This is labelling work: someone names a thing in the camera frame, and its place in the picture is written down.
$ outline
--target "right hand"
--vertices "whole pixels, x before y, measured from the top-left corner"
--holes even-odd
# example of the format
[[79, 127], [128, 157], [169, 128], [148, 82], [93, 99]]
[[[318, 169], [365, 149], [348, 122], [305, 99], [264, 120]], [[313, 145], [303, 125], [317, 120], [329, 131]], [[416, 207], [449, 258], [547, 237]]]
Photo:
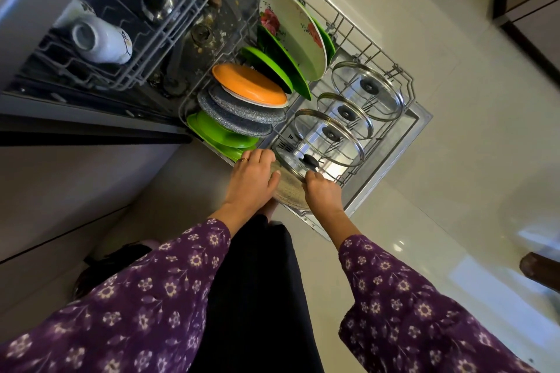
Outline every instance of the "right hand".
[[333, 214], [344, 214], [342, 189], [322, 174], [307, 171], [305, 175], [305, 200], [319, 221]]

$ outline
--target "white plate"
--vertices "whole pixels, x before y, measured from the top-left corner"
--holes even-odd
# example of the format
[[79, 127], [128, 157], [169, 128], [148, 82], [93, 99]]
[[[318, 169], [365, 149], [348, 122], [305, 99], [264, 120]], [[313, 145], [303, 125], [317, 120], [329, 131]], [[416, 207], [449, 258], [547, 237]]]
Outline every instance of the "white plate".
[[230, 89], [228, 89], [228, 88], [226, 88], [226, 87], [224, 87], [224, 86], [222, 86], [222, 88], [223, 88], [226, 92], [228, 92], [230, 95], [232, 95], [233, 97], [235, 97], [236, 99], [239, 99], [240, 101], [243, 101], [243, 102], [250, 103], [251, 105], [257, 105], [258, 107], [264, 107], [264, 108], [286, 108], [286, 107], [290, 104], [290, 101], [286, 101], [286, 103], [283, 103], [282, 105], [270, 105], [269, 103], [255, 102], [255, 101], [252, 101], [251, 99], [244, 98], [243, 96], [238, 95], [238, 94], [235, 93], [235, 92], [232, 92]]
[[297, 0], [260, 0], [260, 22], [296, 61], [304, 78], [320, 80], [326, 52], [317, 26]]

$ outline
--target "orange plate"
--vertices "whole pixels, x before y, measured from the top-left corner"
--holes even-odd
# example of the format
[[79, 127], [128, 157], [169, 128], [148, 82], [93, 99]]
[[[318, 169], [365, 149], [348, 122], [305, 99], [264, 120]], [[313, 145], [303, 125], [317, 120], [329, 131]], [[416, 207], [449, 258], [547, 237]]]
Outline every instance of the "orange plate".
[[249, 67], [219, 64], [214, 65], [212, 73], [222, 86], [251, 101], [284, 105], [288, 100], [279, 85]]

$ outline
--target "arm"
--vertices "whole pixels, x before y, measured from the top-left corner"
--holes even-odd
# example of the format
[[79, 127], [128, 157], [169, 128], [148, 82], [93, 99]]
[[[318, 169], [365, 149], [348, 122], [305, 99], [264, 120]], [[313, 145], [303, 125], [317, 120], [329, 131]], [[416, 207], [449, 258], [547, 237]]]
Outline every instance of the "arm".
[[361, 235], [344, 213], [339, 186], [309, 172], [305, 188], [355, 299], [340, 339], [367, 371], [535, 371], [460, 304]]
[[186, 371], [206, 324], [207, 295], [230, 239], [270, 199], [271, 151], [244, 153], [222, 207], [0, 346], [0, 371]]

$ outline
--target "cabinet door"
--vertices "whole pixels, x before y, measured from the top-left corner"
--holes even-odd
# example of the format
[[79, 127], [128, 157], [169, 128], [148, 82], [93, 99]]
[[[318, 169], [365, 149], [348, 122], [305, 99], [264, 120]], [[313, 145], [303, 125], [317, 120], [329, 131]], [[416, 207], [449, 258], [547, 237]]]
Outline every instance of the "cabinet door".
[[514, 24], [560, 70], [560, 0]]

